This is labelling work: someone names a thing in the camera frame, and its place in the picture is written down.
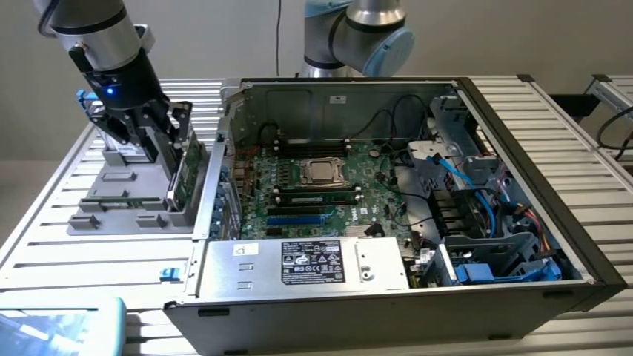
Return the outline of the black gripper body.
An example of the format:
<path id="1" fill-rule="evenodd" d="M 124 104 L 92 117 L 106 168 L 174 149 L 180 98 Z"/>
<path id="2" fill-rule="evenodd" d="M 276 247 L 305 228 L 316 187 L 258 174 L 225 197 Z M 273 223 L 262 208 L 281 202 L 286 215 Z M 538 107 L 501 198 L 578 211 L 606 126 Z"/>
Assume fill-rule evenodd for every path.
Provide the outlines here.
<path id="1" fill-rule="evenodd" d="M 168 98 L 144 50 L 126 65 L 113 70 L 96 70 L 85 61 L 81 73 L 108 111 L 122 112 L 137 108 L 166 111 Z"/>

